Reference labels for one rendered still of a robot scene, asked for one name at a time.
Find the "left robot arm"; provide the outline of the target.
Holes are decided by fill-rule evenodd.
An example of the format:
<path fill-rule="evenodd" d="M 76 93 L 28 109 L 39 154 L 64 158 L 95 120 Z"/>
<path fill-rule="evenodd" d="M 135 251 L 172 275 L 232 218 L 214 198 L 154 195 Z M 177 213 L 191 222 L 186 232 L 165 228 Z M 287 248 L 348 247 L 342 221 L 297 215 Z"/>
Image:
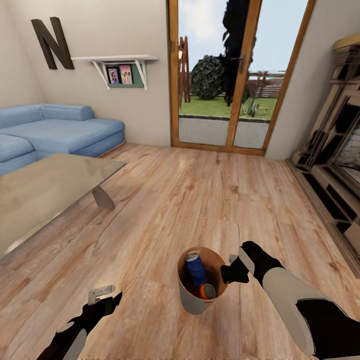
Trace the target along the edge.
<path fill-rule="evenodd" d="M 50 346 L 39 355 L 37 360 L 77 360 L 90 331 L 104 316 L 111 315 L 120 304 L 122 292 L 114 298 L 100 298 L 113 293 L 115 289 L 111 284 L 90 290 L 88 302 L 82 308 L 83 313 L 73 317 L 56 331 Z"/>

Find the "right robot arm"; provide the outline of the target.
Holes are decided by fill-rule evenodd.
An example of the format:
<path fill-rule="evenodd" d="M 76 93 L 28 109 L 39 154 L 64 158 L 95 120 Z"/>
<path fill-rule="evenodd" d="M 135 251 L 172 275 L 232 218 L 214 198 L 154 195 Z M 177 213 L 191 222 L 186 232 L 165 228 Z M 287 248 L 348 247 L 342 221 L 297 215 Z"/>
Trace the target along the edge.
<path fill-rule="evenodd" d="M 220 267 L 223 282 L 258 279 L 299 349 L 319 360 L 360 360 L 360 322 L 330 297 L 284 268 L 253 241 L 230 254 Z"/>

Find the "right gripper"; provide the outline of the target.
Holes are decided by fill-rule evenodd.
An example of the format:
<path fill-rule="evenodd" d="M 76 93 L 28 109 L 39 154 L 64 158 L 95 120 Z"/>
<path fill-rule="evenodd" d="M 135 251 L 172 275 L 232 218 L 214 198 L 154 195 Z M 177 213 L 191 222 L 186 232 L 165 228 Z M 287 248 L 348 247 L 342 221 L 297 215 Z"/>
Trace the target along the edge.
<path fill-rule="evenodd" d="M 250 271 L 248 271 L 246 274 L 243 274 L 237 270 L 234 263 L 235 261 L 231 265 L 222 265 L 220 267 L 223 282 L 225 283 L 230 281 L 248 284 L 250 281 L 248 278 L 248 273 Z"/>

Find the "trash can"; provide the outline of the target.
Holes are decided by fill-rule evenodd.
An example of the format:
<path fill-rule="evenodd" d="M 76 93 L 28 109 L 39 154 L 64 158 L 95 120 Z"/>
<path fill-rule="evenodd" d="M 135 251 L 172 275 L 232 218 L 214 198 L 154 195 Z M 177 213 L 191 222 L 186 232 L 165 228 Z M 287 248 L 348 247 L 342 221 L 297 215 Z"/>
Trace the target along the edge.
<path fill-rule="evenodd" d="M 203 269 L 206 273 L 207 282 L 216 289 L 215 299 L 203 299 L 191 295 L 184 286 L 192 284 L 192 279 L 186 264 L 186 256 L 189 253 L 198 252 Z M 180 301 L 183 308 L 193 315 L 199 315 L 212 305 L 228 288 L 230 281 L 224 283 L 222 278 L 221 266 L 226 265 L 221 256 L 214 250 L 203 247 L 193 246 L 182 253 L 177 263 L 177 277 L 180 293 Z"/>

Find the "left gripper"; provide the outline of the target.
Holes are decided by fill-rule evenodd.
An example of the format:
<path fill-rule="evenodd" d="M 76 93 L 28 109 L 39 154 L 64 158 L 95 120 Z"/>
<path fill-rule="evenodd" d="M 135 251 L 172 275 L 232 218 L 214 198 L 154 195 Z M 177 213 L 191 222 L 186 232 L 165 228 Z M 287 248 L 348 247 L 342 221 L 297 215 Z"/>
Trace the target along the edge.
<path fill-rule="evenodd" d="M 82 308 L 82 312 L 91 312 L 95 316 L 95 322 L 96 324 L 107 315 L 111 315 L 115 309 L 116 306 L 120 304 L 121 298 L 123 296 L 123 293 L 120 292 L 116 297 L 108 297 L 101 299 L 96 304 L 88 305 L 85 304 Z M 96 326 L 95 324 L 95 326 Z M 94 327 L 95 327 L 94 326 Z"/>

